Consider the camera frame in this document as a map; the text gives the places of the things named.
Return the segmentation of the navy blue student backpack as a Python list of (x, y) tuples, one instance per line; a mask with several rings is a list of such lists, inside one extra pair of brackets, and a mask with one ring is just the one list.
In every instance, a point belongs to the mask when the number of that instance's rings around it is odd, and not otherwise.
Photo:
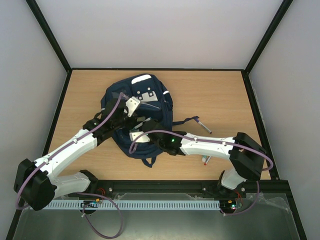
[[(128, 97), (135, 97), (140, 101), (140, 106), (135, 110), (138, 117), (158, 120), (166, 130), (171, 130), (173, 126), (182, 125), (190, 120), (199, 117), (193, 116), (183, 121), (173, 121), (173, 100), (165, 85), (153, 74), (139, 74), (113, 83), (106, 89), (100, 100), (100, 106), (104, 109), (112, 99), (117, 99), (119, 93), (124, 93)], [(139, 143), (133, 154), (129, 154), (132, 143), (129, 136), (130, 129), (122, 128), (116, 130), (112, 139), (117, 146), (130, 158), (140, 159), (149, 168), (156, 162), (156, 158), (163, 151), (151, 143)]]

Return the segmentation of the purple capped white marker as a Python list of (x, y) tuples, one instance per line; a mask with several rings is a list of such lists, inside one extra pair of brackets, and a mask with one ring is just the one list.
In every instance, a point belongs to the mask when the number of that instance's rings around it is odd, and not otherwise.
[(198, 118), (196, 118), (195, 121), (196, 121), (202, 128), (204, 128), (209, 134), (212, 134), (212, 131), (211, 131), (207, 126), (205, 126)]

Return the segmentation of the red capped white marker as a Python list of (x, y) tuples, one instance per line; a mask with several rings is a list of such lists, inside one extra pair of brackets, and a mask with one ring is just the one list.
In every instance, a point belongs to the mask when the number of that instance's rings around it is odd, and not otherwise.
[(205, 159), (205, 161), (204, 161), (204, 165), (205, 165), (205, 166), (208, 164), (208, 162), (209, 162), (210, 159), (211, 159), (211, 156), (208, 156), (208, 157)]

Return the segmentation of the green capped white marker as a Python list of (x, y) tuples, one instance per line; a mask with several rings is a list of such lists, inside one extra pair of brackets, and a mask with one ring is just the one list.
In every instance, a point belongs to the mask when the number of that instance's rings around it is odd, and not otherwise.
[(136, 126), (134, 126), (134, 127), (130, 130), (130, 132), (137, 131), (140, 127), (143, 126), (144, 123), (150, 121), (151, 119), (152, 119), (151, 117), (146, 118), (144, 121), (142, 121), (142, 122), (140, 122), (139, 124), (137, 124)]

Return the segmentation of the green white glue stick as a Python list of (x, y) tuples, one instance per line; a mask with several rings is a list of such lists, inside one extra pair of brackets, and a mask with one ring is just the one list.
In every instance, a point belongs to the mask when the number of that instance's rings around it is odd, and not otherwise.
[(201, 158), (202, 162), (205, 162), (207, 160), (207, 158), (208, 158), (208, 156), (203, 155), (202, 158)]

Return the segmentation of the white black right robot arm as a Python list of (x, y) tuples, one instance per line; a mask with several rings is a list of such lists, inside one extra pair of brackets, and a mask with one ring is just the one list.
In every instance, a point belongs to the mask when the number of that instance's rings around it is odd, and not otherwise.
[(152, 143), (169, 155), (207, 157), (227, 160), (232, 167), (219, 176), (216, 191), (229, 196), (246, 181), (259, 181), (266, 159), (265, 150), (246, 133), (232, 137), (205, 137), (186, 131), (170, 131), (156, 120), (142, 125), (137, 143)]

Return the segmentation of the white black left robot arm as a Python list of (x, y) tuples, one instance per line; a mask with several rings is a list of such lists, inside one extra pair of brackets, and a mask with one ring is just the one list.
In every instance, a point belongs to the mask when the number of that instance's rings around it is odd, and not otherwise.
[(94, 177), (84, 171), (73, 175), (60, 173), (86, 152), (109, 139), (114, 131), (136, 122), (135, 111), (141, 102), (135, 97), (114, 98), (88, 120), (70, 140), (52, 152), (34, 160), (23, 160), (17, 168), (14, 191), (27, 207), (39, 211), (53, 199), (75, 192), (85, 192)]

